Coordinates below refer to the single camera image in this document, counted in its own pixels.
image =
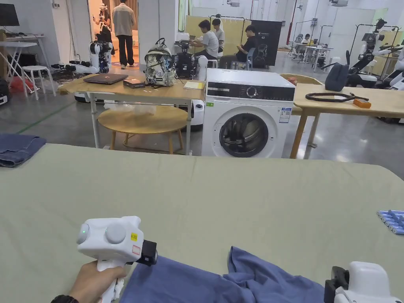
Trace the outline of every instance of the green floor line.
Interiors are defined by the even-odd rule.
[[[35,125],[40,124],[41,122],[43,122],[43,121],[49,119],[50,117],[52,117],[53,115],[56,115],[57,113],[60,113],[62,110],[64,110],[65,108],[69,107],[70,105],[73,105],[74,103],[76,103],[76,100],[74,100],[73,102],[71,102],[71,103],[69,103],[69,104],[67,104],[67,105],[65,105],[65,106],[63,106],[63,107],[61,107],[61,108],[59,108],[58,110],[55,110],[54,112],[51,112],[50,114],[44,116],[43,118],[39,119],[38,121],[36,121],[36,122],[34,122],[34,123],[32,123],[32,124],[30,124],[30,125],[24,127],[23,129],[19,130],[19,131],[17,132],[17,134],[21,134],[21,133],[25,132],[26,130],[29,130],[31,127],[34,127]]]

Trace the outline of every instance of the red sticker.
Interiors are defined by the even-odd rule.
[[[136,245],[133,245],[132,252],[133,252],[135,255],[139,255],[139,256],[140,256],[140,247],[137,247]]]

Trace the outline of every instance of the monitor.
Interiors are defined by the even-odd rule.
[[[0,26],[19,26],[17,12],[13,4],[0,4]]]

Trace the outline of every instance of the beige jacket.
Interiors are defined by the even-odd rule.
[[[126,4],[121,3],[112,11],[115,36],[132,36],[132,29],[135,25],[135,14]]]

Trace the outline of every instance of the round wooden table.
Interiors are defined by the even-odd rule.
[[[187,125],[187,112],[173,106],[157,106],[154,115],[135,115],[134,111],[122,112],[107,110],[98,116],[98,122],[112,130],[110,149],[115,149],[116,133],[126,134],[124,145],[127,146],[129,135],[168,134],[168,151],[174,154],[172,133],[178,132],[181,149],[184,148],[181,129]]]

